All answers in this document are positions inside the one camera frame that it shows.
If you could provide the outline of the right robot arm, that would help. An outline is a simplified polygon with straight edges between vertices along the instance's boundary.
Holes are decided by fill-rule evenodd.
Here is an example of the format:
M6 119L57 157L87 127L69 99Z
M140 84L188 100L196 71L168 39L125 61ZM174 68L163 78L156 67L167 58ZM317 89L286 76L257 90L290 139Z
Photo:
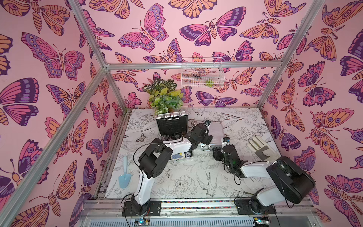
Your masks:
M316 186L315 180L296 163L285 156L275 162L241 160L234 145L212 149L213 157L221 161L227 173L239 179L261 177L271 179L273 186L255 192L246 208L254 214L265 213L272 205L280 202L299 204Z

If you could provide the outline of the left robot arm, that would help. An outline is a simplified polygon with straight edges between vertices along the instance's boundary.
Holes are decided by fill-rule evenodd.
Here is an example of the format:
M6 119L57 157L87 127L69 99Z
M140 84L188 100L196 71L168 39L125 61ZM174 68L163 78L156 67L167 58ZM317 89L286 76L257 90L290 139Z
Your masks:
M144 216L154 209L157 204L151 201L154 181L162 174L173 155L192 154L199 144L210 144L213 139L213 136L209 135L210 124L208 120L199 123L185 137L175 141L162 141L156 138L148 144L138 159L140 178L137 190L131 195L129 201L122 201L124 217Z

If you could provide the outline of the silver poker case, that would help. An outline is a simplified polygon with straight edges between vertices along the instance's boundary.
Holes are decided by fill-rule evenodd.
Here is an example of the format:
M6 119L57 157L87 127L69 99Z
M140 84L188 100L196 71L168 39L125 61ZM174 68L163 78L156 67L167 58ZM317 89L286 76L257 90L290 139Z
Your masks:
M223 138L225 136L221 122L211 122L209 126L209 135L213 136L209 145L200 143L198 148L203 151L212 151L213 148L222 148Z
M160 139L173 150L170 160L191 159L193 156L192 143L186 138L188 114L185 111L158 114L156 122Z

